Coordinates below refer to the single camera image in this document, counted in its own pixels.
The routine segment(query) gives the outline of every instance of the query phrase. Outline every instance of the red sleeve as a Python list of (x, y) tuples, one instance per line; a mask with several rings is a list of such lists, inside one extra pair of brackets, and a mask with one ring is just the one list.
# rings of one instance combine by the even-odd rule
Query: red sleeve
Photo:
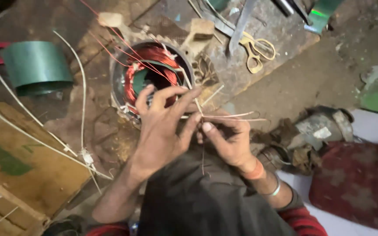
[(104, 225), (90, 230), (86, 236), (129, 236), (129, 229), (126, 225)]
[(316, 217), (310, 215), (305, 206), (279, 212), (280, 217), (288, 223), (299, 236), (328, 236)]

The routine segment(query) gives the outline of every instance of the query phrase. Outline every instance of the hand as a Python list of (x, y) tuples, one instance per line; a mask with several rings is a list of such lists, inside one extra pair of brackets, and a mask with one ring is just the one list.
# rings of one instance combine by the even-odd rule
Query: hand
[[(230, 115), (224, 110), (218, 110), (214, 115)], [(223, 119), (204, 118), (206, 122), (202, 124), (202, 130), (206, 137), (213, 143), (218, 154), (223, 160), (232, 166), (237, 167), (244, 173), (252, 172), (257, 165), (256, 157), (250, 152), (250, 124), (247, 121), (229, 121)], [(224, 139), (221, 132), (209, 121), (220, 123), (231, 128), (234, 135), (227, 140)], [(203, 135), (197, 134), (198, 143), (203, 142)]]
[[(151, 107), (147, 105), (147, 96), (154, 91), (153, 85), (143, 89), (135, 102), (141, 116), (141, 135), (138, 147), (131, 158), (134, 173), (142, 179), (147, 179), (186, 152), (192, 134), (201, 120), (201, 114), (193, 114), (187, 121), (179, 135), (176, 128), (187, 107), (197, 98), (201, 89), (188, 90), (185, 87), (172, 86), (164, 88), (154, 94)], [(165, 108), (166, 99), (176, 94), (184, 94), (173, 106)]]

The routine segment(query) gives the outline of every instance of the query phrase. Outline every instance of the man's left hand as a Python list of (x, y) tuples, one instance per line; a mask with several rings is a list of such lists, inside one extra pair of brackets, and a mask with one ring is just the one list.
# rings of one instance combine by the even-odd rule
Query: man's left hand
[[(188, 90), (185, 87), (172, 86), (154, 94), (151, 107), (147, 105), (147, 96), (154, 90), (153, 85), (143, 89), (135, 106), (141, 116), (141, 136), (134, 156), (130, 159), (132, 172), (139, 179), (149, 178), (157, 170), (186, 152), (192, 134), (201, 120), (201, 114), (193, 114), (179, 135), (176, 128), (187, 107), (197, 98), (201, 89)], [(184, 94), (173, 106), (165, 108), (166, 99), (177, 94)]]

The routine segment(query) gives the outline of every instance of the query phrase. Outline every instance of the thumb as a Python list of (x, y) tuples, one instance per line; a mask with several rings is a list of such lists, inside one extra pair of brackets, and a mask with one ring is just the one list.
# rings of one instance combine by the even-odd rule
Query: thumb
[(223, 138), (217, 127), (210, 122), (205, 122), (202, 124), (202, 130), (219, 153), (226, 153), (226, 150), (229, 148), (229, 143)]

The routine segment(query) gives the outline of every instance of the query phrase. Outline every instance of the man's right hand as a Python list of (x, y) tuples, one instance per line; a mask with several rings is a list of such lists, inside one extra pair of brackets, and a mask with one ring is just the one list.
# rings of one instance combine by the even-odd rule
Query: man's right hand
[[(214, 115), (230, 115), (224, 110), (218, 110)], [(224, 119), (204, 118), (202, 130), (206, 137), (213, 143), (218, 154), (223, 160), (232, 166), (237, 167), (244, 173), (252, 172), (257, 165), (256, 157), (250, 152), (250, 124), (247, 121), (229, 121)], [(234, 135), (227, 140), (221, 135), (221, 132), (211, 122), (220, 123), (231, 128)], [(203, 135), (197, 134), (199, 143), (203, 142)]]

